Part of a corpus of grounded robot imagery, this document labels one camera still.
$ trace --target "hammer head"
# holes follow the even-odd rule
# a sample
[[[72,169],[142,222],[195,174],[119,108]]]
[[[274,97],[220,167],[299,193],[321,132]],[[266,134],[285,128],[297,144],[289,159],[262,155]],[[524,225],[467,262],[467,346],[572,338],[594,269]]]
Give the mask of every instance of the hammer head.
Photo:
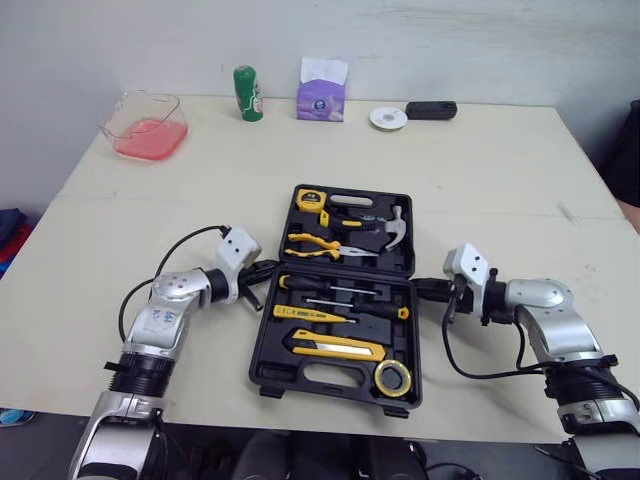
[[[387,252],[390,252],[398,246],[407,233],[407,222],[402,219],[402,207],[400,205],[393,206],[393,220],[387,220],[385,222],[384,231],[396,235],[395,238],[384,247]]]

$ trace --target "white table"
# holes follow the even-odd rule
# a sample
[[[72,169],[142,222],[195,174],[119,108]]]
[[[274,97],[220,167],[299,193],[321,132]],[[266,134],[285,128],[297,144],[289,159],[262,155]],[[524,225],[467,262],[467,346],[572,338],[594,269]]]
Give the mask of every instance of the white table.
[[[157,164],[119,158],[98,136],[0,282],[0,405],[88,415],[110,379],[102,365],[119,357],[116,316],[126,292],[175,240],[208,224],[245,226],[263,258],[274,258],[302,182],[411,195],[418,276],[441,276],[446,252],[469,241],[503,280],[550,276],[570,285],[602,346],[620,358],[617,378],[637,392],[638,237],[555,110],[460,105],[450,122],[383,133],[367,120],[380,105],[349,102],[347,121],[331,124],[297,121],[293,101],[267,100],[265,118],[250,124],[238,119],[234,99],[183,97],[189,136]],[[167,268],[209,266],[216,242],[191,240]],[[129,319],[144,298],[131,302]],[[442,307],[422,302],[420,312],[424,400],[409,420],[324,396],[260,397],[248,379],[260,317],[242,302],[194,318],[166,419],[458,440],[566,438],[542,378],[457,376],[441,345]],[[468,370],[512,366],[515,329],[461,316],[452,334]]]

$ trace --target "pink liquid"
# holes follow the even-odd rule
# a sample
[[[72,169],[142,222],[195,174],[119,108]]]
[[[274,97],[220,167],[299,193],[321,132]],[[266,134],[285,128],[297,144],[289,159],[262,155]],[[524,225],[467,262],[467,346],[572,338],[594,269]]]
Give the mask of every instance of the pink liquid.
[[[131,125],[113,146],[116,152],[147,160],[164,160],[187,135],[187,126],[176,122],[143,119]]]

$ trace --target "toolbox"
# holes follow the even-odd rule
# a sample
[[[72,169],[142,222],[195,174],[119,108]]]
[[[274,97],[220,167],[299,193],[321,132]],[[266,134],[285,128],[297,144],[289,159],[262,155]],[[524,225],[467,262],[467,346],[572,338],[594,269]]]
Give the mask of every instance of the toolbox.
[[[249,372],[260,394],[316,393],[408,418],[422,400],[411,198],[298,185],[279,258]],[[350,381],[310,375],[318,365]]]

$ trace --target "robotic arm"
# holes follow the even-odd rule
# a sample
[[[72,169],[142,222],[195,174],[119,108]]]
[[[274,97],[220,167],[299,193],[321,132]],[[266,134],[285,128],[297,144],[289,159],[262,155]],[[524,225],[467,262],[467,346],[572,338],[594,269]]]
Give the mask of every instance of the robotic arm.
[[[489,269],[470,244],[449,252],[443,271],[450,281],[414,280],[418,294],[428,300],[451,300],[457,311],[471,314],[483,325],[519,323],[526,328],[537,366],[546,378],[545,393],[558,402],[565,432],[576,435],[573,441],[579,450],[581,444],[591,446],[592,458],[585,458],[581,451],[586,467],[597,471],[624,466],[640,472],[637,398],[611,373],[617,358],[604,354],[575,311],[571,290],[551,279],[499,282],[498,270]],[[609,464],[610,452],[604,446],[614,438],[627,445],[629,458]],[[594,441],[602,442],[602,448],[592,448]]]
[[[233,303],[240,295],[261,308],[248,286],[269,279],[275,262],[252,265],[261,247],[242,228],[230,229],[223,238],[217,268],[167,273],[153,280],[151,297],[136,316],[120,361],[105,365],[113,378],[78,444],[70,479],[138,480],[152,475],[167,449],[163,396],[192,314],[212,302]]]

